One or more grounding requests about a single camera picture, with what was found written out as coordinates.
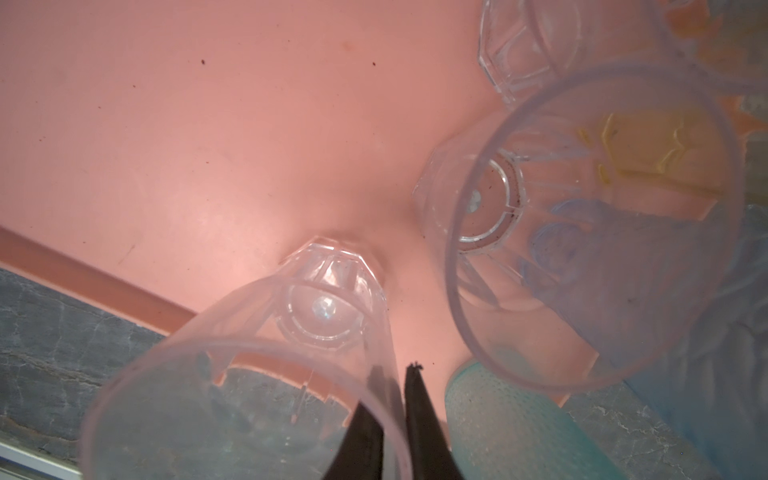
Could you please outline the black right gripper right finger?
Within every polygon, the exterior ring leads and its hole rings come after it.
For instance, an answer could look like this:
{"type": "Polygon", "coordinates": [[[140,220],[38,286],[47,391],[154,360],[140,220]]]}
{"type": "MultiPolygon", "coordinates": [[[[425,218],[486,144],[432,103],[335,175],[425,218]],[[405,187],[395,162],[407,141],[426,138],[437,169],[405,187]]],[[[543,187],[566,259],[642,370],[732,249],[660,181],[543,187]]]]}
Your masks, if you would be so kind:
{"type": "Polygon", "coordinates": [[[404,382],[406,428],[417,480],[463,480],[448,448],[421,375],[422,366],[412,363],[404,382]]]}

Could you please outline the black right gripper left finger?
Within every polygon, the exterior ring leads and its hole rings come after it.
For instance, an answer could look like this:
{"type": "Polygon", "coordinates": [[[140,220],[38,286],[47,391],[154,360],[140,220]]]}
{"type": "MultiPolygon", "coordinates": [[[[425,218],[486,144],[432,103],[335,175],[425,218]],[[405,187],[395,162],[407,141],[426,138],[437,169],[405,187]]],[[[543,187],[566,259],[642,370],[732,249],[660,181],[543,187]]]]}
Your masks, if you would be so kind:
{"type": "Polygon", "coordinates": [[[338,452],[324,480],[382,478],[384,432],[363,401],[359,401],[338,452]]]}

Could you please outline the teal frosted glass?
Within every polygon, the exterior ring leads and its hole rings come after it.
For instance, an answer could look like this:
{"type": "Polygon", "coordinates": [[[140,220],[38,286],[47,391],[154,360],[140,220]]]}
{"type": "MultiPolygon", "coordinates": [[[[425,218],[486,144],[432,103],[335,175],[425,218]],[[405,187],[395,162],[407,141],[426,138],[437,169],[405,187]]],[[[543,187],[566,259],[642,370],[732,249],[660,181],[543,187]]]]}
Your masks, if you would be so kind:
{"type": "Polygon", "coordinates": [[[445,393],[452,456],[466,479],[624,479],[550,398],[512,386],[475,362],[445,393]]]}

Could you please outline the clear tall glass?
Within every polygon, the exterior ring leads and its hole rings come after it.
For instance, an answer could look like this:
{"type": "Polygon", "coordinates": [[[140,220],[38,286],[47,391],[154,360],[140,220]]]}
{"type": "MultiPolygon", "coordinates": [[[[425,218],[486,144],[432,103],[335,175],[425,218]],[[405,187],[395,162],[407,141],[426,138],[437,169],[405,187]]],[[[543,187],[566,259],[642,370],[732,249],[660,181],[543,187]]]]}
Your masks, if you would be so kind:
{"type": "Polygon", "coordinates": [[[123,367],[82,424],[86,479],[323,479],[359,401],[381,479],[412,475],[383,270],[316,238],[123,367]]]}

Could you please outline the clear faceted short glass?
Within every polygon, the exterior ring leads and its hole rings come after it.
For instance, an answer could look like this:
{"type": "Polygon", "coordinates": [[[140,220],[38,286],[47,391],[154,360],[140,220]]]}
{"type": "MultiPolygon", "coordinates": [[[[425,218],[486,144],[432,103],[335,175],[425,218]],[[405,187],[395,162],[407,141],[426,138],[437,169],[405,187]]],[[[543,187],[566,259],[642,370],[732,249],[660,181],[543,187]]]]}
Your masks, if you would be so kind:
{"type": "Polygon", "coordinates": [[[741,144],[702,86],[610,64],[440,143],[413,196],[472,357],[579,392],[652,363],[713,297],[742,217],[741,144]]]}

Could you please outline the blue frosted glass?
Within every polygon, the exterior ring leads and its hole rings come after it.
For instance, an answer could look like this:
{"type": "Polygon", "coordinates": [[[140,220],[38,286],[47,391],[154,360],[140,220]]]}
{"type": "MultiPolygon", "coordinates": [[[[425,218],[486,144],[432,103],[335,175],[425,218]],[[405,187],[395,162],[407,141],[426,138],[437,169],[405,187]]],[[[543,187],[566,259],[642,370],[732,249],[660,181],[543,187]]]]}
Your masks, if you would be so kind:
{"type": "Polygon", "coordinates": [[[701,221],[559,204],[523,283],[725,479],[767,475],[767,210],[732,248],[725,210],[701,221]]]}

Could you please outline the pink plastic tray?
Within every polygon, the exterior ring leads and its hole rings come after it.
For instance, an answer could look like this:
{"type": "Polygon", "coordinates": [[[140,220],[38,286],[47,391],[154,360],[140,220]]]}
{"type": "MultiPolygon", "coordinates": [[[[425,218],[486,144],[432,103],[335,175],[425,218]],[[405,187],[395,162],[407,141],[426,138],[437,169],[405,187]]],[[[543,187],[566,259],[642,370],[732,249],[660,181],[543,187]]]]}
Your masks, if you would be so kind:
{"type": "Polygon", "coordinates": [[[162,333],[315,234],[389,272],[400,363],[469,357],[414,219],[497,105],[477,1],[5,1],[1,263],[162,333]]]}

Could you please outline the clear round glass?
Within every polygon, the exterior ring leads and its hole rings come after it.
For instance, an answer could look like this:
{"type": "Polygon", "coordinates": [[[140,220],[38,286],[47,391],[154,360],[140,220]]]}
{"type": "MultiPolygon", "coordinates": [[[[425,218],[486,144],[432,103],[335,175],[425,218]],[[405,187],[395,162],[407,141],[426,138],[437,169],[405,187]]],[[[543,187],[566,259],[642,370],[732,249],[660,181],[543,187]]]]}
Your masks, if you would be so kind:
{"type": "Polygon", "coordinates": [[[478,62],[512,108],[575,71],[652,62],[651,13],[646,1],[486,1],[478,62]]]}

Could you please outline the yellow transparent glass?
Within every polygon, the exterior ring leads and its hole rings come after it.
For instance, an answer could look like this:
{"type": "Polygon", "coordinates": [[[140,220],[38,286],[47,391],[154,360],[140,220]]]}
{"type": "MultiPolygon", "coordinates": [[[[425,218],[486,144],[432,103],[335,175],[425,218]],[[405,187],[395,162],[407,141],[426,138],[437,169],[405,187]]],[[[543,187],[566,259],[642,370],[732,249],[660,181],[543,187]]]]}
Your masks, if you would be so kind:
{"type": "MultiPolygon", "coordinates": [[[[734,1],[575,1],[566,22],[583,67],[639,60],[673,67],[715,93],[738,136],[766,128],[740,110],[740,98],[767,89],[767,4],[734,1]]],[[[608,113],[577,130],[588,147],[600,146],[601,182],[615,177],[661,183],[700,195],[719,194],[720,161],[711,152],[711,124],[677,101],[638,113],[608,113]]]]}

